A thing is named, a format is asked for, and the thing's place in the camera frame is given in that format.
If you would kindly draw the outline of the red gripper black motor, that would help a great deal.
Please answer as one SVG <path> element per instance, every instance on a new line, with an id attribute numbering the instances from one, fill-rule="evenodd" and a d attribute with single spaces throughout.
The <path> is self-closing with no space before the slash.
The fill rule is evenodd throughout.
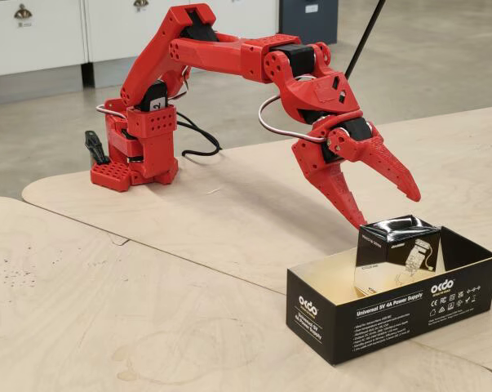
<path id="1" fill-rule="evenodd" d="M 311 135 L 328 136 L 328 144 L 326 140 L 318 143 L 297 141 L 292 146 L 297 162 L 310 183 L 356 229 L 365 225 L 366 220 L 344 179 L 340 166 L 344 159 L 363 162 L 395 184 L 409 199 L 415 202 L 421 199 L 409 170 L 387 149 L 375 126 L 363 117 L 340 122 L 329 116 L 313 125 Z"/>

